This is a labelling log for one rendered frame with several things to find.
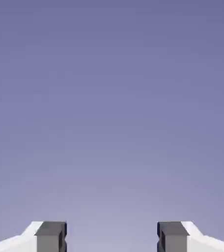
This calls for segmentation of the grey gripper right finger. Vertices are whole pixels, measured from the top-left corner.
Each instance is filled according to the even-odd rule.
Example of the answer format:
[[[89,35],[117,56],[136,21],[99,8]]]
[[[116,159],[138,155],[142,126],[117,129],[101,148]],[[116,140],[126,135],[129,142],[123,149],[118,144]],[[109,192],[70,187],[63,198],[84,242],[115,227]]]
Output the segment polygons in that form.
[[[224,252],[224,241],[204,235],[192,221],[159,221],[157,235],[157,252]]]

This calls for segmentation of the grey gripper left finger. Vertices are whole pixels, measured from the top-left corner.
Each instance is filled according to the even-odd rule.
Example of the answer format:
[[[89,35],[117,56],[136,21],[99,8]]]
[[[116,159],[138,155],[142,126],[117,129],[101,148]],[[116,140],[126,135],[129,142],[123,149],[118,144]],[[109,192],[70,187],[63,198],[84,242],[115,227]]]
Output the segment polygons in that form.
[[[32,221],[20,235],[0,241],[0,252],[67,252],[67,222]]]

